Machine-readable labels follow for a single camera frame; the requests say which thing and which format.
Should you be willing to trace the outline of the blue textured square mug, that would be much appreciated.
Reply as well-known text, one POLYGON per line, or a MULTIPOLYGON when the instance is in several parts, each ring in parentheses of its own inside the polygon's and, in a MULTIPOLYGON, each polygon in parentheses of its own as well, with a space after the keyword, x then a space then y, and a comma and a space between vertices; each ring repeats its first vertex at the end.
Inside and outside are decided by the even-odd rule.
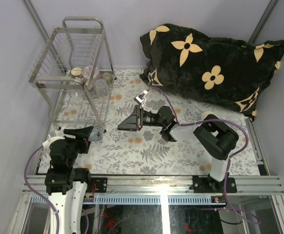
POLYGON ((96 120, 95 119, 90 119, 86 122, 86 124, 84 125, 84 128, 85 127, 89 127, 90 126, 90 123, 92 123, 92 132, 88 138, 88 141, 91 141, 91 142, 95 142, 95 141, 101 141, 103 139, 103 129, 100 125, 97 125, 96 124, 96 120))

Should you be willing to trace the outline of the light blue ceramic mug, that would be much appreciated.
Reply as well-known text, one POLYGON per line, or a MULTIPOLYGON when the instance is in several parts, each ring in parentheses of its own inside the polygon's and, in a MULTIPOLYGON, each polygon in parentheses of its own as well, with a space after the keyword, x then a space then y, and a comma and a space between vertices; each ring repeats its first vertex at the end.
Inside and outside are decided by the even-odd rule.
POLYGON ((206 111, 202 114, 202 120, 207 120, 207 119, 218 119, 218 117, 214 112, 206 111))

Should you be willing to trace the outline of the clear faceted drinking glass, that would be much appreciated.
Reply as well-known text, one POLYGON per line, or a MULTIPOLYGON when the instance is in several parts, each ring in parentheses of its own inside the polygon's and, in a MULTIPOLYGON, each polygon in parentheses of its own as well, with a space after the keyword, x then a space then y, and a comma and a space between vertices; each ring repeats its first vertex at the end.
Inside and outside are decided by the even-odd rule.
POLYGON ((237 125, 240 125, 242 126, 242 121, 240 118, 238 118, 237 116, 234 116, 234 115, 231 115, 231 116, 228 116, 226 118, 226 120, 230 121, 230 122, 234 122, 236 123, 237 125))

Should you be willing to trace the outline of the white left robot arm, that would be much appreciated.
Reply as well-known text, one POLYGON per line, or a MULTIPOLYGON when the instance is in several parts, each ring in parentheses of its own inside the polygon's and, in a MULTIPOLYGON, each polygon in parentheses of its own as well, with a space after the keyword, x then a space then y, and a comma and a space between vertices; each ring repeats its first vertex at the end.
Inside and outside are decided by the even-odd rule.
POLYGON ((75 168, 74 164, 79 154, 88 153, 93 129, 65 129, 65 136, 49 136, 42 143, 44 149, 50 150, 51 158, 44 183, 54 210, 50 217, 52 234, 81 233, 83 198, 92 189, 93 181, 89 169, 75 168))

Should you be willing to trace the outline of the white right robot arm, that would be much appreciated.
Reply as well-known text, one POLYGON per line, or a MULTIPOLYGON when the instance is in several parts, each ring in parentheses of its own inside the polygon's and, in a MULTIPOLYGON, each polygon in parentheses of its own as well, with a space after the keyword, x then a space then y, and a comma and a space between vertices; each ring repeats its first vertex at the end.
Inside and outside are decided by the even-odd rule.
POLYGON ((224 191, 228 155, 236 147, 239 136, 221 119, 208 114, 203 123, 178 124, 168 106, 162 106, 157 113, 152 113, 135 105, 132 114, 118 125, 118 130, 136 132, 143 126, 161 127, 160 135, 167 142, 197 139, 212 158, 207 182, 198 184, 198 187, 204 192, 224 191))

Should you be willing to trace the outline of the steel two-tier dish rack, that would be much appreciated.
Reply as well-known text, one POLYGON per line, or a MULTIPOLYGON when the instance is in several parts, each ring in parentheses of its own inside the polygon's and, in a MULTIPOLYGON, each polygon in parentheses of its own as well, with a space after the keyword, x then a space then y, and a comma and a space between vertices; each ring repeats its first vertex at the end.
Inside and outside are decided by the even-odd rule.
POLYGON ((114 79, 110 54, 109 66, 106 69, 99 66, 103 48, 110 51, 103 21, 97 17, 65 17, 47 38, 29 74, 29 83, 48 104, 48 118, 54 129, 60 130, 65 124, 82 124, 90 118, 104 127, 112 85, 108 85, 105 96, 98 96, 94 81, 86 84, 83 75, 71 75, 75 67, 84 70, 93 66, 100 70, 99 79, 104 72, 110 72, 114 79))

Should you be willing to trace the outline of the floral patterned table mat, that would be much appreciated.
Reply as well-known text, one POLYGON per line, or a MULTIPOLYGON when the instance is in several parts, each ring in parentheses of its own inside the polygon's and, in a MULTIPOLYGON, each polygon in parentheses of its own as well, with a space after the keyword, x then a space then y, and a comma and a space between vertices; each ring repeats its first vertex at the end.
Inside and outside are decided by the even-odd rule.
MULTIPOLYGON (((134 174, 134 175, 206 175, 211 169, 211 156, 198 140, 166 142, 160 135, 161 128, 145 127, 141 131, 118 131, 117 126, 125 120, 135 106, 134 96, 147 85, 140 79, 141 70, 116 70, 117 80, 113 83, 106 119, 106 133, 102 141, 91 143, 88 154, 79 155, 75 166, 85 167, 92 174, 134 174)), ((180 122, 194 122, 202 114, 212 111, 217 117, 226 119, 234 115, 241 119, 247 132, 245 117, 211 104, 204 104, 181 96, 167 94, 180 122)), ((153 113, 163 105, 168 106, 165 97, 157 90, 147 95, 144 109, 153 113)), ((65 124, 63 129, 82 128, 85 124, 65 124)), ((259 176, 256 156, 251 142, 230 165, 230 174, 235 176, 259 176)))

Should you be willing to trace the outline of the clear glass tumbler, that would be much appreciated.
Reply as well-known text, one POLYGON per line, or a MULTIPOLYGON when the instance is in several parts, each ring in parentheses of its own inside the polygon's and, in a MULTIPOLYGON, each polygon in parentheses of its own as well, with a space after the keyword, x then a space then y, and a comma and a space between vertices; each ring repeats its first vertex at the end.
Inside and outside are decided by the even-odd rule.
POLYGON ((105 96, 108 93, 108 85, 106 80, 104 79, 98 79, 95 82, 95 91, 98 96, 105 96))

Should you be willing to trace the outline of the olive green ceramic mug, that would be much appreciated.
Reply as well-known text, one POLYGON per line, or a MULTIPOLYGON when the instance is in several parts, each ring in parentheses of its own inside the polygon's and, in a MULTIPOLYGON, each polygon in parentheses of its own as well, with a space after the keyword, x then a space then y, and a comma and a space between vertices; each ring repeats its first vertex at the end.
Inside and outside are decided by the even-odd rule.
POLYGON ((113 82, 113 77, 110 72, 104 72, 102 78, 106 81, 108 85, 111 85, 113 82))

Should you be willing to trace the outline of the black floral plush pillow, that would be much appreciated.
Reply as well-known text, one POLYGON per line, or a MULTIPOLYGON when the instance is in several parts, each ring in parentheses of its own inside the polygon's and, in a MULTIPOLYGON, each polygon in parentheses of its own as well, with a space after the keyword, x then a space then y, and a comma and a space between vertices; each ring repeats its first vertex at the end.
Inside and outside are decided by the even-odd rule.
POLYGON ((166 23, 140 37, 149 86, 254 119, 284 56, 284 40, 251 44, 166 23))

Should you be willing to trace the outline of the aluminium front rail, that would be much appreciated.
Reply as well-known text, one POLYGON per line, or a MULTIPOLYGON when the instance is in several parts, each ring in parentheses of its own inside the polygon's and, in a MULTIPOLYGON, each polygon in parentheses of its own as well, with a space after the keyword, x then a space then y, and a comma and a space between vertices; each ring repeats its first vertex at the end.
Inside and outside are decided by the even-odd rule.
POLYGON ((79 185, 70 191, 72 198, 88 203, 155 204, 166 195, 170 204, 215 204, 215 198, 247 205, 269 198, 274 206, 284 205, 284 190, 278 176, 231 176, 226 189, 207 188, 206 176, 95 175, 84 193, 79 185))

